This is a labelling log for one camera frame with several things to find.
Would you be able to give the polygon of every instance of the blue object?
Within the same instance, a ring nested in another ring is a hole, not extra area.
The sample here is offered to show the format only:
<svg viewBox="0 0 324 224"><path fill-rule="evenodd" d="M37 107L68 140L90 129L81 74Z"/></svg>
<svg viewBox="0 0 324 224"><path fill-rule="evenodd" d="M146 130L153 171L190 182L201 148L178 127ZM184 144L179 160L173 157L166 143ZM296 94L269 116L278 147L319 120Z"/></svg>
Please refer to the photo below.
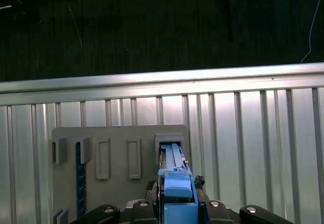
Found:
<svg viewBox="0 0 324 224"><path fill-rule="evenodd" d="M166 169L160 169L158 175L164 176L164 196L184 198L183 203L164 204L165 224L197 224L198 197L192 172L185 161L182 148L177 144L161 145L166 152Z"/></svg>
<svg viewBox="0 0 324 224"><path fill-rule="evenodd" d="M80 142L75 144L76 165L76 214L77 218L87 212L87 176L86 164L81 163Z"/></svg>

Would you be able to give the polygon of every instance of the dark background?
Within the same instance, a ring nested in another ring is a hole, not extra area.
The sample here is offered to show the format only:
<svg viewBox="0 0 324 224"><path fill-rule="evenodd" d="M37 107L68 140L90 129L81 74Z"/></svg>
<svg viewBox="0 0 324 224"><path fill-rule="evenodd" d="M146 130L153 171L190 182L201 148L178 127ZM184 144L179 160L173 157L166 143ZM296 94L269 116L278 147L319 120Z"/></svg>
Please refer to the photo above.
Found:
<svg viewBox="0 0 324 224"><path fill-rule="evenodd" d="M221 0L22 1L0 11L0 81L299 63L318 0L229 0L233 42ZM323 26L321 1L305 63Z"/></svg>

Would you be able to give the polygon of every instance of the corrugated metal wall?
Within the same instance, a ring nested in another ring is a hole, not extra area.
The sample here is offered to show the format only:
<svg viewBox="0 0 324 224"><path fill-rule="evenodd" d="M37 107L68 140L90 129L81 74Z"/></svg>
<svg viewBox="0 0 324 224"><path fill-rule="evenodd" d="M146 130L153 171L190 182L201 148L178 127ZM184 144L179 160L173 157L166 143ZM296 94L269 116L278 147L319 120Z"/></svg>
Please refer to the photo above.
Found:
<svg viewBox="0 0 324 224"><path fill-rule="evenodd" d="M47 141L57 126L185 124L211 199L323 219L324 88L0 107L0 223L48 223Z"/></svg>

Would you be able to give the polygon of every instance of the metal bolt head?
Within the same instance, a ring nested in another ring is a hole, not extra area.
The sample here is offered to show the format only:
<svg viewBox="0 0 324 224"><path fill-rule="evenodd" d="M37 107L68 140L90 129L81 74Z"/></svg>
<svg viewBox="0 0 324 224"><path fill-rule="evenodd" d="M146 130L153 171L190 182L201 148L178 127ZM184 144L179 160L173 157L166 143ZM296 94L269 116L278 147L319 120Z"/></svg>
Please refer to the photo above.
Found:
<svg viewBox="0 0 324 224"><path fill-rule="evenodd" d="M140 206L145 207L145 206L147 206L147 203L146 202L142 202L142 203L140 203Z"/></svg>
<svg viewBox="0 0 324 224"><path fill-rule="evenodd" d="M111 207L108 207L107 209L104 210L106 213L111 213L113 212L113 209Z"/></svg>
<svg viewBox="0 0 324 224"><path fill-rule="evenodd" d="M218 207L218 206L219 206L219 203L216 202L216 201L212 201L212 202L211 202L211 205L214 206L214 207Z"/></svg>
<svg viewBox="0 0 324 224"><path fill-rule="evenodd" d="M248 208L247 208L247 211L248 211L249 213L256 213L256 212L257 212L256 208L253 208L253 207L248 207Z"/></svg>

